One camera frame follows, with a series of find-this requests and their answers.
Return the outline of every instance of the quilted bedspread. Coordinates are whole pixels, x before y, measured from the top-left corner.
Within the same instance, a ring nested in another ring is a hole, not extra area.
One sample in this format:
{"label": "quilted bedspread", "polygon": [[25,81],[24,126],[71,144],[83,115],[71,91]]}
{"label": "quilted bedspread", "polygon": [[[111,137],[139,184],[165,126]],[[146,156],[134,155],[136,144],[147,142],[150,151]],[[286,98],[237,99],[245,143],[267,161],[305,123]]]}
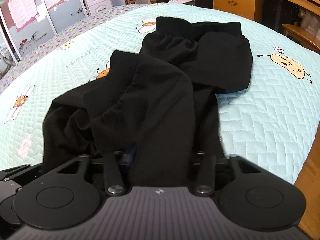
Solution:
{"label": "quilted bedspread", "polygon": [[[157,16],[189,22],[241,22],[253,55],[247,90],[218,95],[226,155],[241,155],[294,183],[314,141],[320,117],[320,56],[256,22],[187,5],[149,5],[75,37],[20,75],[0,96],[0,170],[42,162],[42,121],[52,99],[92,80],[115,49],[138,53]],[[26,85],[35,89],[15,120],[3,120]]]}

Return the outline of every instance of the black garment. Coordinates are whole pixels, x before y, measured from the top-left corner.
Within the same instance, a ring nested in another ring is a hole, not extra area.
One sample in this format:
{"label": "black garment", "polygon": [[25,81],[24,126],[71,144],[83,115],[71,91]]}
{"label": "black garment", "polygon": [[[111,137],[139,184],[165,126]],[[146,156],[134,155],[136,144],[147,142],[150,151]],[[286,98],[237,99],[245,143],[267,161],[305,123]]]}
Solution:
{"label": "black garment", "polygon": [[194,151],[223,156],[214,93],[246,89],[251,77],[239,23],[158,17],[140,54],[115,51],[110,66],[106,77],[52,101],[43,123],[44,173],[76,155],[136,143],[132,185],[182,186]]}

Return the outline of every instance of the silver bolt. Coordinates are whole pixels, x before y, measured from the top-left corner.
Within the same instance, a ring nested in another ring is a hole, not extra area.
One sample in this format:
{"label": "silver bolt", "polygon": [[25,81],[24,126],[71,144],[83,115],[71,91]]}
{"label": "silver bolt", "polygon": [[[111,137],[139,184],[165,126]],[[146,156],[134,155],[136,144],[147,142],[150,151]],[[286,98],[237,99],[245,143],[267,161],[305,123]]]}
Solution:
{"label": "silver bolt", "polygon": [[212,189],[209,186],[201,185],[196,187],[196,191],[200,194],[208,194],[212,191]]}
{"label": "silver bolt", "polygon": [[120,194],[121,192],[123,192],[124,188],[122,186],[119,185],[114,185],[108,188],[108,191],[111,194]]}

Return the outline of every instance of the cartoon potato print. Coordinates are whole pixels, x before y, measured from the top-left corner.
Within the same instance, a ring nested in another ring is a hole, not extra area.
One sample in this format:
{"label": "cartoon potato print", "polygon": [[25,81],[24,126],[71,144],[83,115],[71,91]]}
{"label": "cartoon potato print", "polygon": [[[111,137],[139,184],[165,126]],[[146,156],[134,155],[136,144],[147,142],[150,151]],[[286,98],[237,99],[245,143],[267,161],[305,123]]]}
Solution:
{"label": "cartoon potato print", "polygon": [[139,33],[151,32],[156,28],[155,18],[144,19],[142,22],[142,27],[138,30]]}
{"label": "cartoon potato print", "polygon": [[101,72],[98,72],[99,70],[100,70],[100,68],[97,69],[98,75],[96,75],[95,77],[92,77],[89,81],[93,81],[93,80],[96,80],[98,78],[102,78],[102,77],[107,76],[109,74],[109,71],[110,71],[110,60],[108,61],[105,70],[102,70]]}
{"label": "cartoon potato print", "polygon": [[273,47],[273,49],[282,55],[278,54],[271,54],[271,55],[257,55],[257,57],[261,56],[269,56],[271,60],[281,67],[284,67],[287,71],[289,71],[292,75],[294,75],[298,79],[306,79],[312,84],[312,80],[306,78],[306,75],[311,77],[310,74],[306,73],[305,70],[303,69],[303,66],[300,65],[300,63],[296,62],[295,60],[286,57],[284,55],[284,50],[281,49],[280,47]]}

